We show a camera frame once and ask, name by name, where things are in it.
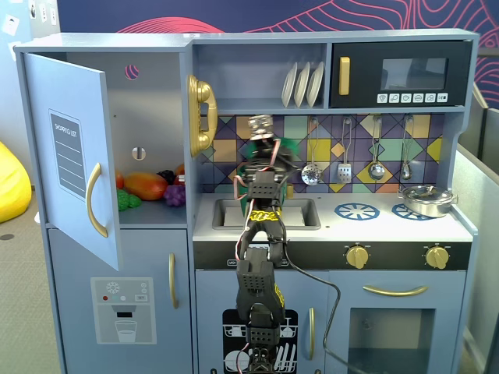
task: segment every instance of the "gold telephone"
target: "gold telephone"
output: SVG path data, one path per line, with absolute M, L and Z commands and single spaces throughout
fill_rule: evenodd
M 208 104 L 208 130 L 201 130 L 201 103 Z M 197 156 L 201 150 L 206 150 L 217 132 L 218 110 L 217 101 L 211 86 L 206 82 L 189 76 L 189 126 L 190 126 L 190 154 Z

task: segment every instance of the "play kitchen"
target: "play kitchen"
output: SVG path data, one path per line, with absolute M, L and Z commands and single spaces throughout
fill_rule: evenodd
M 337 287 L 283 256 L 272 369 L 456 374 L 478 233 L 452 177 L 477 48 L 462 30 L 17 47 L 62 372 L 247 371 L 235 247 L 252 205 L 234 185 L 261 130 L 288 151 L 285 164 L 274 146 L 268 167 L 296 170 L 283 182 L 289 259 Z M 77 134 L 71 149 L 56 124 Z M 252 246 L 271 248 L 262 232 Z

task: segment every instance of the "yellow bean bag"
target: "yellow bean bag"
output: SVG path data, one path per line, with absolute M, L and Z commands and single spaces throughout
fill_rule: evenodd
M 24 213 L 31 201 L 31 183 L 26 169 L 0 142 L 0 222 Z

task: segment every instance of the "silver pot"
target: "silver pot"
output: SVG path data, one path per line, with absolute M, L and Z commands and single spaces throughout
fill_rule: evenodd
M 408 209 L 427 217 L 443 217 L 458 201 L 452 192 L 432 185 L 416 185 L 400 193 L 398 197 L 404 199 Z

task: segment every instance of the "gray carpet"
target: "gray carpet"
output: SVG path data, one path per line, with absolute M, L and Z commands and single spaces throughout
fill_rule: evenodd
M 60 373 L 36 213 L 34 198 L 25 214 L 0 224 L 0 238 L 14 235 L 0 240 L 0 373 Z M 479 374 L 466 351 L 459 374 Z

